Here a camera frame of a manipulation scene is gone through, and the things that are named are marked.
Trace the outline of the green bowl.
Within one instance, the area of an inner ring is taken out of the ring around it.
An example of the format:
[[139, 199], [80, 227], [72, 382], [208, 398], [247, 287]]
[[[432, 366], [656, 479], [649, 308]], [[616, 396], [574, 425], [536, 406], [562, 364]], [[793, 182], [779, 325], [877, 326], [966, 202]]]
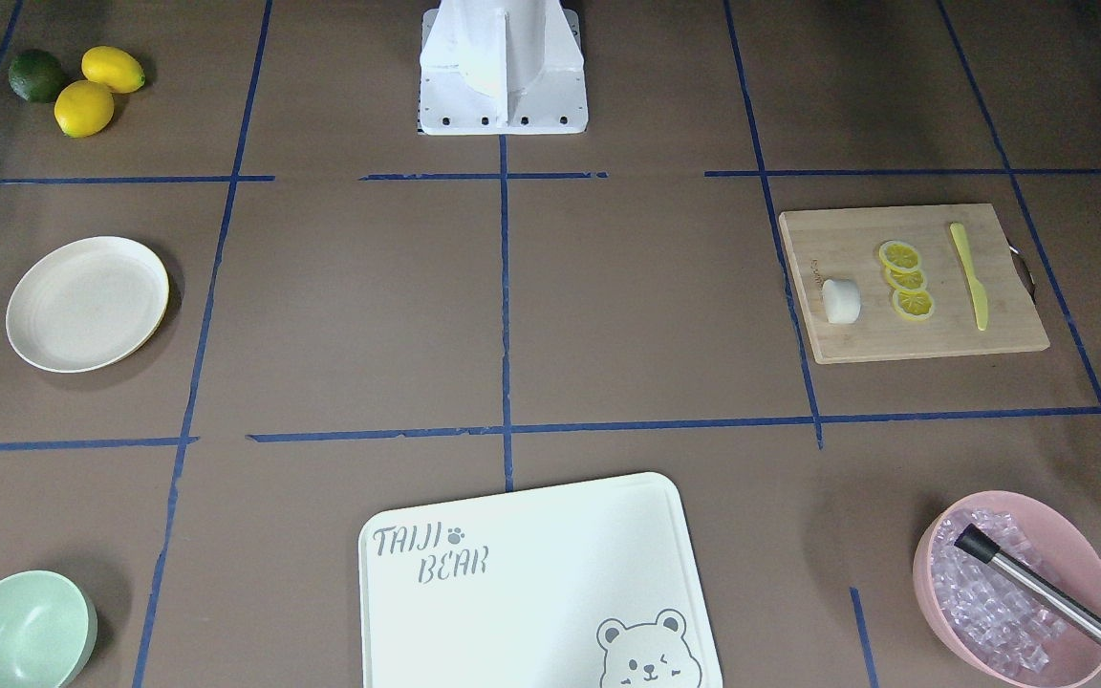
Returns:
[[69, 687], [96, 643], [92, 600], [65, 575], [0, 580], [0, 687]]

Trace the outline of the yellow plastic knife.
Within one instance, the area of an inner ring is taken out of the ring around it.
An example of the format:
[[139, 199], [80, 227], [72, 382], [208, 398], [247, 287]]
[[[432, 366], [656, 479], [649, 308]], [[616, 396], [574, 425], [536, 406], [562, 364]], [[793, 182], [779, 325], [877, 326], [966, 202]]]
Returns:
[[986, 332], [988, 323], [990, 323], [990, 301], [988, 301], [986, 288], [982, 280], [975, 275], [973, 249], [971, 249], [969, 236], [967, 236], [964, 226], [958, 222], [949, 223], [949, 232], [951, 232], [953, 248], [960, 256], [967, 292], [969, 292], [971, 305], [973, 305], [975, 330]]

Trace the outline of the pink bowl with ice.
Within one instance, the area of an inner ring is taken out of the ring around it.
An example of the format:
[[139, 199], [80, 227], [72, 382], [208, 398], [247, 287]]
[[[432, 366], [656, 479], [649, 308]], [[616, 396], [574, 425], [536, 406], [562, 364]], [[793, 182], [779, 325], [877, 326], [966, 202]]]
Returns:
[[1101, 558], [1084, 535], [1062, 517], [1056, 509], [1035, 498], [991, 489], [962, 496], [942, 510], [939, 517], [923, 531], [913, 559], [913, 583], [917, 605], [935, 635], [967, 665], [1014, 687], [1084, 687], [1101, 671], [1101, 646], [1073, 626], [1067, 627], [1056, 640], [1045, 641], [1043, 649], [1048, 664], [1042, 671], [1022, 669], [1014, 677], [1000, 674], [978, 657], [973, 641], [952, 626], [945, 618], [934, 585], [933, 563], [937, 553], [953, 552], [953, 537], [942, 539], [939, 532], [945, 520], [953, 520], [961, 512], [984, 509], [991, 513], [1006, 513], [1015, 518], [1024, 535], [1043, 557], [1037, 571], [1051, 585], [1057, 585], [1067, 596], [1101, 618]]

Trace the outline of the steel muddler black tip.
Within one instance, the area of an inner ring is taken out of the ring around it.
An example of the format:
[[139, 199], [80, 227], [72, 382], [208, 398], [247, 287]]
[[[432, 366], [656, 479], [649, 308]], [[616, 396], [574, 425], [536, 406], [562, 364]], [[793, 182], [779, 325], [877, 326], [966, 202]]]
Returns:
[[1018, 561], [1018, 558], [1010, 556], [995, 540], [975, 527], [975, 524], [966, 526], [960, 536], [953, 540], [953, 546], [1005, 576], [1024, 591], [1031, 592], [1040, 604], [1054, 610], [1101, 646], [1100, 615], [1088, 607], [1079, 604], [1073, 597], [1061, 591], [1057, 585], [1048, 582], [1043, 575], [1035, 574], [1027, 565]]

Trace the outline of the bamboo cutting board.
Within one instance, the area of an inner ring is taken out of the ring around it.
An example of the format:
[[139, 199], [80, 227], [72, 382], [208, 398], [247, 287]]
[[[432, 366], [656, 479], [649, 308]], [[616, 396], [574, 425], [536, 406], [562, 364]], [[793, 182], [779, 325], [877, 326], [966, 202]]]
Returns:
[[1048, 348], [990, 204], [782, 212], [818, 364]]

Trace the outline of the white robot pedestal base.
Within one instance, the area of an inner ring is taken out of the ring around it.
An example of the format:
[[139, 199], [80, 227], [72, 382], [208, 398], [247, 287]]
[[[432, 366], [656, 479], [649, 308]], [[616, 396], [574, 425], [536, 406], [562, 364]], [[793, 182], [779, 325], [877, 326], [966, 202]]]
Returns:
[[442, 1], [422, 17], [429, 136], [573, 135], [589, 123], [580, 19], [559, 1]]

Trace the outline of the yellow lemon far one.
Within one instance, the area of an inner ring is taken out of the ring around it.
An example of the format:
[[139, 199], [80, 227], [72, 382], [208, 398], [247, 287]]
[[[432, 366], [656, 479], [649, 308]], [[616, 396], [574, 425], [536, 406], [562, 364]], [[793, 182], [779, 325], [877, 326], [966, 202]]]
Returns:
[[87, 81], [103, 84], [111, 92], [138, 92], [148, 75], [131, 54], [111, 45], [97, 45], [83, 54], [80, 70]]

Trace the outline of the white bear tray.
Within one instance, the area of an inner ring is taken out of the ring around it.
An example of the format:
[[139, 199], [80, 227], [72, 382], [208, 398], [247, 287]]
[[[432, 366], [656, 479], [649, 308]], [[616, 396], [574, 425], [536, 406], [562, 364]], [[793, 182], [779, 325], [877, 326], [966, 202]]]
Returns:
[[637, 473], [380, 512], [364, 687], [721, 687], [679, 490]]

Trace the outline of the green lime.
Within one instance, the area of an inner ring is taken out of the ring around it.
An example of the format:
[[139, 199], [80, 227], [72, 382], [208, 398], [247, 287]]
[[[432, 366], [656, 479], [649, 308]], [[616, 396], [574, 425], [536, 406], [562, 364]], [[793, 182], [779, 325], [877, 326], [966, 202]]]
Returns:
[[22, 51], [8, 68], [11, 90], [28, 103], [54, 103], [70, 79], [58, 58], [47, 51]]

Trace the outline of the lemon slice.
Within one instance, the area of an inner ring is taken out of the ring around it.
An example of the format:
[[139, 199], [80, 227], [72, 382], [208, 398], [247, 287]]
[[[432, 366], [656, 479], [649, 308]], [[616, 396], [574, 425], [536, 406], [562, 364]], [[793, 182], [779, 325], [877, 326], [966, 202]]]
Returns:
[[927, 290], [893, 290], [892, 309], [906, 321], [922, 323], [930, 319], [935, 312], [935, 301]]
[[929, 288], [929, 279], [925, 271], [922, 269], [913, 271], [900, 271], [896, 269], [884, 267], [882, 271], [883, 279], [892, 290], [903, 291], [905, 293], [922, 293]]
[[922, 269], [920, 252], [905, 241], [883, 241], [877, 247], [877, 260], [884, 267], [900, 273], [914, 273]]

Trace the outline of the yellow lemon near lime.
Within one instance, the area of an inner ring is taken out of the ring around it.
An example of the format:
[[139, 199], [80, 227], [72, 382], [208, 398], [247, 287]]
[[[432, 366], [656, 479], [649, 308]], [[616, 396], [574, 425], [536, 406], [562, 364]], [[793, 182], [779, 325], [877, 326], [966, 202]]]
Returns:
[[115, 117], [117, 103], [108, 87], [97, 81], [73, 81], [54, 103], [54, 118], [65, 136], [92, 136]]

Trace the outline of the lemon slice bottom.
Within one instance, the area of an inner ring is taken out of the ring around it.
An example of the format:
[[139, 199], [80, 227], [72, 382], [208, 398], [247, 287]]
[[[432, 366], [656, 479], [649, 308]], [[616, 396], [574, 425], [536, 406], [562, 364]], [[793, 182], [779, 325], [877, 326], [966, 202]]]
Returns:
[[906, 321], [922, 323], [930, 319], [935, 312], [935, 301], [927, 290], [893, 290], [892, 309]]

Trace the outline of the lemon slice top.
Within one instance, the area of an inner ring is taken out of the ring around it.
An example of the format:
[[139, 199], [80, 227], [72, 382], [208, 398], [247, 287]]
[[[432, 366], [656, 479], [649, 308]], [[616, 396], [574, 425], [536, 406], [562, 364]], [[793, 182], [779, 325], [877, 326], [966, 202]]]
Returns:
[[884, 267], [900, 273], [914, 273], [922, 269], [920, 252], [905, 241], [883, 241], [877, 247], [877, 260]]

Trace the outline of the cream round plate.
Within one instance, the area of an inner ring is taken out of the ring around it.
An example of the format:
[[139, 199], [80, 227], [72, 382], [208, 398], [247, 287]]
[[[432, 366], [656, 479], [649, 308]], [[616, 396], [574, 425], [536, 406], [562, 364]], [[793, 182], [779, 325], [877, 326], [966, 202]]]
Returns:
[[19, 279], [6, 338], [35, 369], [81, 374], [118, 364], [159, 329], [171, 295], [152, 248], [118, 236], [74, 241]]

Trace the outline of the lemon slice middle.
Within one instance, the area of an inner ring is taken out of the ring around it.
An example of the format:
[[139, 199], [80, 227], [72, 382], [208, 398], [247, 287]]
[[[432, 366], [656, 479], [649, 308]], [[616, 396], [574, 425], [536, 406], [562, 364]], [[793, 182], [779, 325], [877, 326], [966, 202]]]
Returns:
[[892, 290], [903, 291], [905, 293], [922, 293], [929, 288], [929, 279], [925, 271], [922, 269], [913, 271], [900, 271], [896, 269], [884, 267], [882, 271], [883, 279]]

